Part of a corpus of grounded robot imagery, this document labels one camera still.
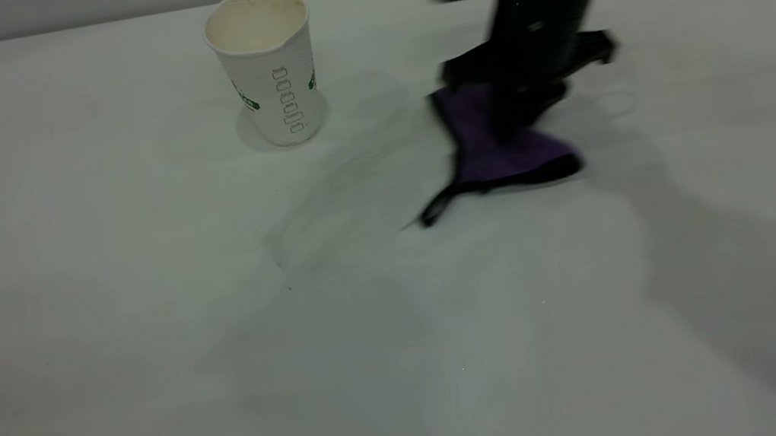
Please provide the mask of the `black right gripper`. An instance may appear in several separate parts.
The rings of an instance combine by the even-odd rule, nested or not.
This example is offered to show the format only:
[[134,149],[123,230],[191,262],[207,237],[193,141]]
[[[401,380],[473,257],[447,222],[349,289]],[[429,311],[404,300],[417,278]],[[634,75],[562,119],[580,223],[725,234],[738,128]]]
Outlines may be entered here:
[[531,97],[538,122],[566,97],[568,76],[612,61],[610,34],[582,29],[590,1],[497,0],[487,40],[442,64],[448,87],[494,83],[489,90],[497,142],[506,144],[530,129]]

